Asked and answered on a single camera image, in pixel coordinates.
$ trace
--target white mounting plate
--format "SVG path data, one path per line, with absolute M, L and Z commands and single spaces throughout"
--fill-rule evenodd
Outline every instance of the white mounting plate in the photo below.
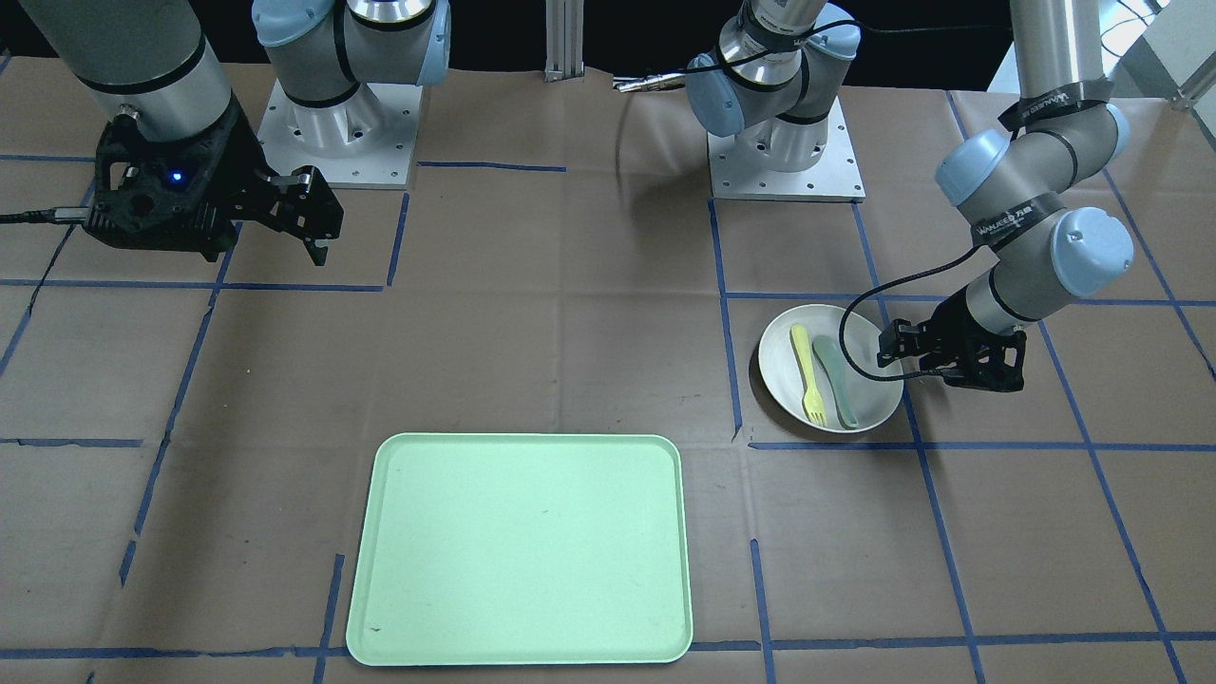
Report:
M 321 169 L 331 187 L 405 190 L 413 168 L 413 144 L 422 118 L 422 88 L 387 83 L 368 86 L 385 108 L 385 129 L 355 141 L 351 145 L 353 156 L 321 157 L 315 150 L 304 147 L 287 124 L 289 101 L 276 80 L 258 128 L 258 140 L 270 166 L 280 174 L 288 174 L 313 164 Z
M 719 200 L 854 202 L 866 197 L 840 100 L 828 112 L 828 144 L 814 167 L 796 173 L 761 168 L 755 155 L 739 153 L 736 139 L 709 135 L 709 170 Z

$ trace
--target round plate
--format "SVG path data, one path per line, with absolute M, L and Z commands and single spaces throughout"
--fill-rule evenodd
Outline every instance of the round plate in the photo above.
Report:
M 815 383 L 827 409 L 827 425 L 815 425 L 803 411 L 803 394 L 806 388 L 803 385 L 803 375 L 798 370 L 798 358 L 794 355 L 794 343 L 789 340 L 789 329 L 795 323 L 800 323 L 806 326 L 806 332 L 812 342 L 820 335 L 827 335 L 835 340 L 841 316 L 844 316 L 844 309 L 840 307 L 806 304 L 789 309 L 775 318 L 760 338 L 760 376 L 781 408 L 806 425 L 827 432 L 865 432 L 882 425 L 899 408 L 900 399 L 903 397 L 902 380 L 877 382 L 857 375 L 845 364 L 845 394 L 849 397 L 849 405 L 852 408 L 854 415 L 857 416 L 857 427 L 845 427 L 840 424 L 828 374 L 823 370 L 818 357 L 812 354 L 815 357 Z M 844 331 L 844 342 L 849 347 L 849 355 L 862 369 L 873 375 L 899 375 L 902 372 L 900 364 L 891 364 L 884 369 L 878 368 L 876 360 L 878 335 L 879 330 L 874 324 L 854 312 L 849 316 L 849 325 Z

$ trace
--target yellow fork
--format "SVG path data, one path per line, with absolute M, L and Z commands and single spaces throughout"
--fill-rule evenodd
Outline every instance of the yellow fork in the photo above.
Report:
M 803 380 L 806 382 L 806 394 L 803 394 L 803 410 L 806 417 L 815 425 L 826 425 L 826 408 L 823 397 L 818 387 L 815 386 L 815 360 L 811 357 L 811 340 L 806 335 L 806 327 L 794 324 L 789 329 L 789 338 L 794 342 L 794 355 L 798 357 L 798 368 L 803 371 Z

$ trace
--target green tray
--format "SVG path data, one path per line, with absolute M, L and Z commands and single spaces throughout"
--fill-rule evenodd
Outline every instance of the green tray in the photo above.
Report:
M 691 644 L 671 442 L 407 433 L 376 453 L 347 623 L 359 662 L 670 662 Z

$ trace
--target blue joint cap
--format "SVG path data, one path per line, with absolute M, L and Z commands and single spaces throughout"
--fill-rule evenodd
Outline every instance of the blue joint cap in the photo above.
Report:
M 851 19 L 852 15 L 828 4 L 815 17 L 815 26 L 827 26 L 832 22 Z M 857 45 L 861 44 L 861 29 L 855 26 L 838 26 L 823 33 L 816 33 L 806 44 L 829 57 L 837 60 L 852 61 L 857 57 Z
M 253 26 L 263 47 L 280 47 L 313 30 L 334 0 L 253 0 Z
M 422 58 L 422 69 L 418 71 L 418 85 L 435 85 L 447 77 L 447 58 L 452 46 L 451 18 L 451 5 L 447 0 L 438 0 L 435 18 L 430 24 L 430 39 L 427 41 L 427 55 Z
M 952 207 L 962 204 L 992 175 L 1008 151 L 1009 141 L 991 128 L 967 139 L 938 167 L 938 187 Z
M 714 58 L 702 52 L 688 66 L 708 67 L 713 63 Z M 688 90 L 692 113 L 705 130 L 719 138 L 743 133 L 743 107 L 722 69 L 691 73 L 685 78 L 685 88 Z
M 1136 248 L 1124 224 L 1094 207 L 1074 209 L 1052 230 L 1052 268 L 1065 290 L 1088 297 L 1132 267 Z
M 1110 102 L 1107 102 L 1107 111 L 1110 112 L 1110 117 L 1115 119 L 1115 129 L 1119 131 L 1119 138 L 1115 139 L 1115 152 L 1110 155 L 1110 158 L 1114 159 L 1119 155 L 1122 155 L 1124 150 L 1127 148 L 1127 141 L 1132 138 L 1132 124 L 1127 120 L 1127 117 L 1124 116 L 1122 110 Z

